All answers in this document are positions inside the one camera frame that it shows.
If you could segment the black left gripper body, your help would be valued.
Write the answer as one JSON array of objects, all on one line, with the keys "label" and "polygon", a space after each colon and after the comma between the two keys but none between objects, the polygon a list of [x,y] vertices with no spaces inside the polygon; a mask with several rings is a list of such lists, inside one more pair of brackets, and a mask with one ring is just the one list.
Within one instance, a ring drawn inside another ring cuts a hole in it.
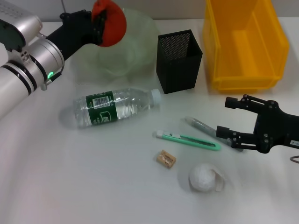
[{"label": "black left gripper body", "polygon": [[81,10],[74,13],[62,13],[62,26],[51,33],[51,41],[63,55],[64,60],[71,57],[86,44],[95,44],[93,39],[93,20],[90,11]]}]

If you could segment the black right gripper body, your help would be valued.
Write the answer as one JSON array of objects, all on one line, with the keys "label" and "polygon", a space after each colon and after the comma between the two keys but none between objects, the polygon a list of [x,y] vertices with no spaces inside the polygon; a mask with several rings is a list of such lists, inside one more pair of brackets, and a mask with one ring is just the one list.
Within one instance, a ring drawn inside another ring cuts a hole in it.
[{"label": "black right gripper body", "polygon": [[299,148],[299,117],[283,112],[278,102],[268,100],[258,113],[254,134],[256,149],[267,154],[274,146]]}]

